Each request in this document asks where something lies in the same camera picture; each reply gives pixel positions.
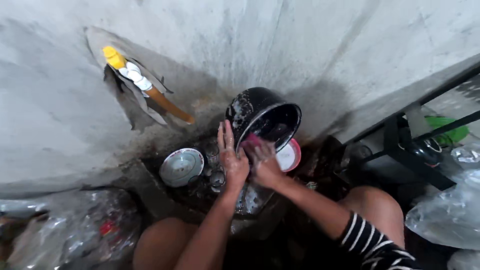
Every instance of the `forearm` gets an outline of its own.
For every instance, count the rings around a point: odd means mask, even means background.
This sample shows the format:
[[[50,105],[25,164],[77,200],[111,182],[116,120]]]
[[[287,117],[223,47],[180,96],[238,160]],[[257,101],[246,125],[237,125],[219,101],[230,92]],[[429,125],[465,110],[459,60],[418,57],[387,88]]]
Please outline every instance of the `forearm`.
[[[219,196],[180,256],[176,270],[221,268],[239,193],[227,190]]]
[[[350,219],[347,209],[293,180],[280,180],[277,183],[274,190],[310,216],[331,239],[336,240],[341,236]]]

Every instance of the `clear plastic bag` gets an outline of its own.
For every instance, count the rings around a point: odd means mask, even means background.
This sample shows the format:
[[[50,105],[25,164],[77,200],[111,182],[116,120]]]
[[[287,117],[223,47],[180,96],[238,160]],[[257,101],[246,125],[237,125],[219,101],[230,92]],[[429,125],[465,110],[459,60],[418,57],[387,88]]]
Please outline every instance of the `clear plastic bag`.
[[[480,165],[474,153],[475,145],[452,150],[454,159],[461,165],[468,161],[469,168]],[[480,169],[451,178],[457,185],[423,199],[408,212],[405,225],[432,243],[480,250]]]
[[[447,263],[448,270],[480,270],[480,252],[476,250],[459,250]]]
[[[0,200],[4,216],[30,218],[7,260],[11,269],[82,268],[117,260],[133,251],[140,216],[119,189],[67,191],[26,200]]]

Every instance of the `gray wall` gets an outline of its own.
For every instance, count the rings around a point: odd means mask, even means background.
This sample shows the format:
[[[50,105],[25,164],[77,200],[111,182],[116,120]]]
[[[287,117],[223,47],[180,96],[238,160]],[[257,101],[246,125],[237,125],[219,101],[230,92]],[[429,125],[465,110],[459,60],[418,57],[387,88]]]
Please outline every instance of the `gray wall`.
[[[89,26],[167,59],[168,74],[184,71],[166,76],[169,98],[199,123],[131,131],[87,47]],[[435,84],[402,95],[406,87],[478,53],[477,0],[4,0],[0,183],[68,181],[152,142],[167,147],[251,86],[300,104],[303,141],[325,133],[345,141]]]

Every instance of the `black and white striped shirt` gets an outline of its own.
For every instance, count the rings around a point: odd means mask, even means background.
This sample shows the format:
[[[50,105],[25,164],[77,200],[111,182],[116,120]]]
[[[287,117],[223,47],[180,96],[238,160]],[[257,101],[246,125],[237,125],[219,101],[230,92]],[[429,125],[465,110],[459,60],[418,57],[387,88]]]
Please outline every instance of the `black and white striped shirt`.
[[[356,213],[352,213],[339,241],[343,249],[360,255],[362,270],[420,269],[410,253],[395,245]]]

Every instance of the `white bowl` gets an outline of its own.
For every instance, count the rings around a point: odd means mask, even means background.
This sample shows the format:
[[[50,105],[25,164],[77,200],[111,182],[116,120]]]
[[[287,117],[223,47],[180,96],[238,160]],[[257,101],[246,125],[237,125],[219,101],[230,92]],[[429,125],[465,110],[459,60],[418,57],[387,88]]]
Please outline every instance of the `white bowl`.
[[[167,186],[180,187],[202,173],[204,157],[193,148],[183,148],[171,153],[160,167],[160,177]]]

